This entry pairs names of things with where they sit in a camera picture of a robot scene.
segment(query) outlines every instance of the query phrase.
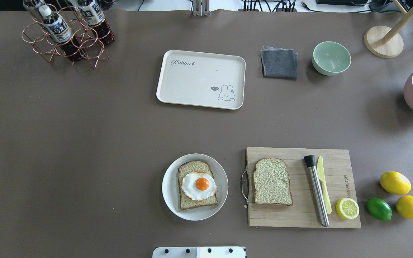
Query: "wooden cutting board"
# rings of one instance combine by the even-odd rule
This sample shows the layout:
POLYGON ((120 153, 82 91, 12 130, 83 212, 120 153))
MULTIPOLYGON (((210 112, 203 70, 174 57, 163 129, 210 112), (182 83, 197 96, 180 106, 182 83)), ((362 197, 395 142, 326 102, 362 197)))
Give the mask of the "wooden cutting board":
POLYGON ((303 160, 306 155, 315 155, 317 161, 319 156, 323 157, 326 186, 332 206, 332 213, 328 215, 328 228, 361 228, 359 216, 345 220, 336 213, 336 203, 339 199, 350 197, 357 201, 349 151, 328 149, 248 147, 246 149, 248 200, 250 201, 248 224, 268 227, 325 228, 319 222, 308 170, 303 160), (258 160, 265 157, 280 158, 288 165, 293 206, 253 204, 255 165, 258 160))

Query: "green bowl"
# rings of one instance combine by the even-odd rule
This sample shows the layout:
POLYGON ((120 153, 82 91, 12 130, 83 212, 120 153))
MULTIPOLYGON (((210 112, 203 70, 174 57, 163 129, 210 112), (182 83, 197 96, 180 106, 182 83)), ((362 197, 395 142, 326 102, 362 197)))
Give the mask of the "green bowl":
POLYGON ((313 50, 312 63, 322 75, 338 75, 349 68, 351 56, 341 44, 325 41, 313 50))

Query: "wooden stand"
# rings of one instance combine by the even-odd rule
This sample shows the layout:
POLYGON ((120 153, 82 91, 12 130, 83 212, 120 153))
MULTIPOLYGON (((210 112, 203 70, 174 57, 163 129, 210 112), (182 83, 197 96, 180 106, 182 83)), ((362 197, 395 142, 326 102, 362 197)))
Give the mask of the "wooden stand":
POLYGON ((364 44, 376 56, 382 58, 397 57, 404 48, 403 38, 398 32, 413 18, 413 7, 393 27, 375 26, 364 34, 364 44))

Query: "black cable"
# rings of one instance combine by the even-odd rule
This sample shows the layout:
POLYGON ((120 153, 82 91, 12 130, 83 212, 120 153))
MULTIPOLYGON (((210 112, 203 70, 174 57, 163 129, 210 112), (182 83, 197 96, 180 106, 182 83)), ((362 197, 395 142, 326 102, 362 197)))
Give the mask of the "black cable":
MULTIPOLYGON (((241 0, 241 1, 243 2, 243 10, 246 11, 246 5, 248 3, 248 0, 241 0)), ((272 8, 270 7, 269 2, 281 2, 281 0, 255 0, 255 3, 256 1, 259 2, 259 5, 261 5, 261 1, 264 1, 264 3, 266 3, 267 7, 269 8, 269 11, 272 11, 272 8)))
POLYGON ((277 5, 275 6, 275 8, 272 11, 277 11, 280 4, 283 4, 283 7, 286 5, 286 3, 283 3, 283 0, 280 0, 280 1, 278 1, 277 5))
POLYGON ((322 10, 312 10, 312 9, 308 8, 308 5, 307 5, 304 1, 300 2, 300 4, 301 4, 305 9, 307 9, 307 10, 309 10, 309 11, 314 11, 315 13, 326 13, 325 11, 322 11, 322 10))
POLYGON ((291 11, 294 11, 294 8, 295 8, 295 0, 293 2, 293 7, 291 8, 291 11))
POLYGON ((285 9, 283 10, 283 6, 282 6, 282 7, 281 7, 281 10, 283 10, 283 11, 290 11, 290 7, 291 7, 292 3, 291 3, 291 0, 287 0, 287 1, 288 1, 289 5, 286 5, 286 3, 284 3, 285 9))
POLYGON ((401 6, 406 10, 409 11, 410 7, 407 5, 406 1, 404 0, 398 0, 398 2, 401 4, 401 6))
POLYGON ((263 11, 263 10, 262 10, 262 5, 261 5, 261 1, 258 1, 258 0, 255 0, 255 1, 254 1, 253 10, 256 10, 256 3, 257 3, 257 2, 259 2, 259 8, 261 9, 261 11, 263 11))
MULTIPOLYGON (((259 6, 261 6, 261 1, 262 0, 255 0, 254 1, 254 7, 256 7, 256 2, 258 2, 259 3, 259 6)), ((270 5, 269 5, 269 3, 267 2, 267 0, 263 0, 266 4, 267 4, 267 7, 269 8, 269 11, 272 11, 272 9, 270 8, 270 5)))
POLYGON ((139 7, 138 7, 138 11, 140 10, 140 8, 143 6, 143 4, 144 4, 144 0, 141 2, 141 5, 139 5, 139 7))
POLYGON ((350 0, 350 3, 352 4, 352 5, 354 5, 354 6, 365 6, 365 5, 368 5, 369 3, 364 3, 364 4, 357 4, 357 3, 353 3, 353 0, 350 0))
POLYGON ((398 10, 383 10, 383 11, 379 11, 379 13, 388 13, 388 12, 390 12, 390 11, 394 11, 394 12, 396 12, 396 13, 400 13, 400 11, 398 11, 398 10))

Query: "lime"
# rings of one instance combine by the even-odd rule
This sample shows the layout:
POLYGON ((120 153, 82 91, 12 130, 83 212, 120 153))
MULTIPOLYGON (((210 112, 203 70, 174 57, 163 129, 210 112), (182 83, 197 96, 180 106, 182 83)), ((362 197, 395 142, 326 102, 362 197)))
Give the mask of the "lime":
POLYGON ((359 206, 354 199, 342 198, 337 201, 336 212, 343 219, 354 219, 359 215, 359 206))
POLYGON ((396 210, 401 216, 413 219, 413 196, 406 195, 399 198, 396 202, 396 210))
POLYGON ((393 213, 386 201, 375 197, 367 201, 367 210, 376 219, 384 221, 390 220, 393 213))
POLYGON ((380 177, 380 185, 387 192, 396 195, 407 194, 411 188, 408 178, 396 171, 388 171, 383 173, 380 177))

